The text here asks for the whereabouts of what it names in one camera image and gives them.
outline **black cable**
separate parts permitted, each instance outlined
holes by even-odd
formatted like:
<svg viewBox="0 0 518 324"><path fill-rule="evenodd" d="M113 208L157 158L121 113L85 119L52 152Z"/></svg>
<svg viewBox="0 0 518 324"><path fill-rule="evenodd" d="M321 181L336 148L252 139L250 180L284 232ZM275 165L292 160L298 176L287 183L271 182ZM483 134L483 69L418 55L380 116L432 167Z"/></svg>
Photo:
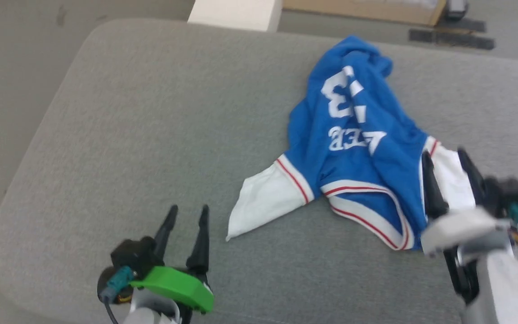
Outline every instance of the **black cable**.
<svg viewBox="0 0 518 324"><path fill-rule="evenodd" d="M113 311L111 311L111 306L109 306L109 299L107 299L107 298L103 299L103 305L105 305L105 309L107 310L107 315L109 315L109 318L111 318L111 322L113 322L113 324L119 324L119 322L117 322L117 319L113 315Z"/></svg>

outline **white block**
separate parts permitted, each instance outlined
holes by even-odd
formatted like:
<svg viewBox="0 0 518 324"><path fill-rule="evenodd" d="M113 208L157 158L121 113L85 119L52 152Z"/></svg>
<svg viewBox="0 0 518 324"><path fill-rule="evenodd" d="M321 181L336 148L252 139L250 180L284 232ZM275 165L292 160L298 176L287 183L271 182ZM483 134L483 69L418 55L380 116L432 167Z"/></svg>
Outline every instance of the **white block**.
<svg viewBox="0 0 518 324"><path fill-rule="evenodd" d="M276 32L282 0L196 0L189 23Z"/></svg>

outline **folded fabric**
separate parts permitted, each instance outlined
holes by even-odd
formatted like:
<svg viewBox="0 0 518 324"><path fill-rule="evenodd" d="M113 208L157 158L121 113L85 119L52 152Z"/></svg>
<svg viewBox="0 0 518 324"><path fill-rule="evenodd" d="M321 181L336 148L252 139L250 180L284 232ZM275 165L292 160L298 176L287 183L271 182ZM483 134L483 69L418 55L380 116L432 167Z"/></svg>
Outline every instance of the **folded fabric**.
<svg viewBox="0 0 518 324"><path fill-rule="evenodd" d="M416 127L385 82L393 64L350 36L327 51L290 113L289 150L245 179L228 237L325 195L333 211L395 250L420 248L427 217L421 154L428 151L452 209L474 207L456 152Z"/></svg>

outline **floor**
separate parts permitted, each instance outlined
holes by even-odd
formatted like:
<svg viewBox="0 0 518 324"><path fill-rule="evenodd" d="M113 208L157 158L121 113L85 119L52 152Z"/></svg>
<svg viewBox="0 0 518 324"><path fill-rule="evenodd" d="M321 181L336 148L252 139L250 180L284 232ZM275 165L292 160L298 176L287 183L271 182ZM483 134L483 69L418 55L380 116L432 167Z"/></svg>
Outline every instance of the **floor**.
<svg viewBox="0 0 518 324"><path fill-rule="evenodd" d="M89 32L117 18L186 20L193 1L0 0L0 201L72 58ZM490 52L461 51L518 59L518 0L471 0L468 16L487 21L488 36L497 40L497 48ZM333 37L355 33L369 41L408 44L409 27L284 12L279 29ZM0 323L7 322L47 321L8 305L0 295Z"/></svg>

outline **floor stain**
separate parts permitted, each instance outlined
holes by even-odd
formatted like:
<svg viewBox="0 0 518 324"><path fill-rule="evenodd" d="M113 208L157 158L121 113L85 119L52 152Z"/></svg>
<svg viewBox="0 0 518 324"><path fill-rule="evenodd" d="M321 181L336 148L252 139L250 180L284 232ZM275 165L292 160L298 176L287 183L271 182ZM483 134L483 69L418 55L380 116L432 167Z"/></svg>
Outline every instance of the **floor stain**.
<svg viewBox="0 0 518 324"><path fill-rule="evenodd" d="M59 27L63 27L65 25L65 16L67 15L67 9L61 5L59 7L59 11L57 12L57 16L55 16L55 24Z"/></svg>

